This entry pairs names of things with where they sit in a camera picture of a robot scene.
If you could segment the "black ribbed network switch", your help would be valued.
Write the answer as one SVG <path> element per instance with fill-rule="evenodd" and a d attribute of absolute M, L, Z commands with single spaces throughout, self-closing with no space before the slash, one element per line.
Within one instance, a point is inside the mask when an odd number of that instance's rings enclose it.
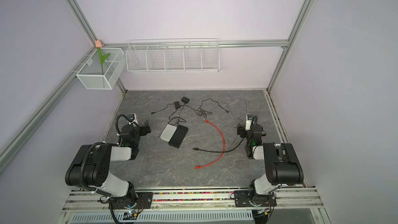
<path fill-rule="evenodd" d="M 174 132 L 173 136 L 171 137 L 170 141 L 169 141 L 169 145 L 174 147 L 174 148 L 179 148 L 183 139 L 185 138 L 187 132 L 188 132 L 188 128 L 183 126 L 183 125 L 179 125 L 176 129 L 176 131 Z"/>

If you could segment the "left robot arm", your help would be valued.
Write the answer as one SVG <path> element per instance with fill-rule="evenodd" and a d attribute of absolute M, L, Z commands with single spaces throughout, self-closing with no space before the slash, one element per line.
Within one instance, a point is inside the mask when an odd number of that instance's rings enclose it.
<path fill-rule="evenodd" d="M 116 144 L 97 142 L 80 147 L 65 174 L 69 186 L 79 187 L 101 195 L 100 202 L 110 209 L 135 209 L 138 212 L 151 207 L 153 194 L 137 193 L 132 182 L 110 172 L 112 162 L 132 161 L 137 158 L 141 137 L 149 134 L 149 121 L 139 125 L 137 115 L 120 114 L 116 117 Z"/>

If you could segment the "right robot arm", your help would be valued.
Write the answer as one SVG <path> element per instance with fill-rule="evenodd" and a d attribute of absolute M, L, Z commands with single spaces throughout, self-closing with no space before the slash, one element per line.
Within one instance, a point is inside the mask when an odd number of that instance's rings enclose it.
<path fill-rule="evenodd" d="M 275 207 L 276 190 L 304 181 L 304 173 L 292 144 L 264 143 L 263 127 L 258 124 L 258 116 L 252 114 L 246 116 L 245 126 L 238 126 L 238 134 L 246 140 L 247 158 L 263 161 L 265 173 L 254 179 L 247 190 L 233 193 L 235 206 Z"/>

